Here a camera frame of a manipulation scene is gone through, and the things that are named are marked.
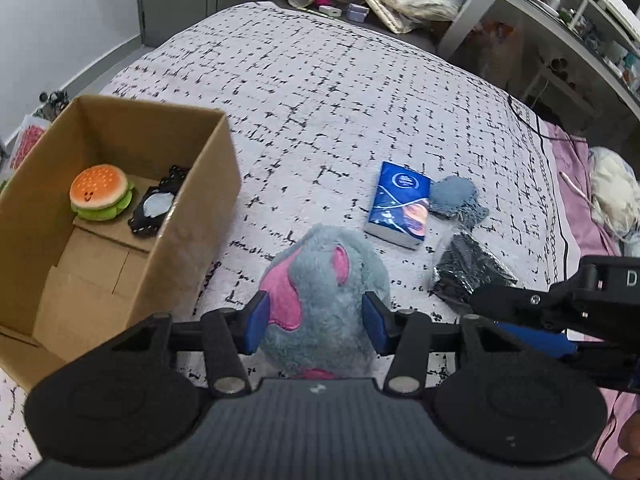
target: baseboard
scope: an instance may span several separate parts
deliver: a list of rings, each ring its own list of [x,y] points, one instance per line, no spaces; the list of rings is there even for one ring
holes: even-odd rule
[[[130,40],[124,41],[118,46],[112,48],[104,56],[96,59],[91,65],[81,70],[75,77],[71,78],[66,84],[62,86],[62,89],[66,90],[70,99],[76,97],[82,89],[84,89],[89,83],[100,77],[113,65],[126,58],[129,54],[142,46],[142,39],[140,35],[136,35]],[[4,141],[4,146],[8,153],[11,153],[15,139],[18,135],[20,128],[16,128],[11,136]]]

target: ribbed gray surface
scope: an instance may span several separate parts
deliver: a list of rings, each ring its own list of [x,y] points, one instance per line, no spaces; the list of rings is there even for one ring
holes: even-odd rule
[[[371,380],[265,380],[258,392],[215,404],[165,455],[113,470],[45,462],[29,480],[604,480],[587,459],[522,469],[460,450],[410,400]]]

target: hamburger plush toy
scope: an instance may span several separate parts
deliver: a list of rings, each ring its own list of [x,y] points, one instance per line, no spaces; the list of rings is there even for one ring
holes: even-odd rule
[[[111,220],[131,203],[132,189],[133,184],[120,168],[111,164],[92,166],[71,184],[71,209],[84,220]]]

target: gray-blue stuffed animal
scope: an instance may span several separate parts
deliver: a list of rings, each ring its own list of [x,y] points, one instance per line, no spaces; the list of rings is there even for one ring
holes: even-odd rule
[[[362,295],[372,290],[389,305],[389,276],[363,234],[315,225],[273,259],[260,290],[271,300],[261,347],[274,366],[318,379],[369,373]]]

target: logo on tissue pack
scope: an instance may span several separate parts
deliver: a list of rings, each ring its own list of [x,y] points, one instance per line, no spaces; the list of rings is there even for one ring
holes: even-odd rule
[[[396,187],[401,187],[403,189],[409,189],[410,187],[418,189],[418,181],[406,173],[396,173],[391,178],[391,182],[393,182]]]

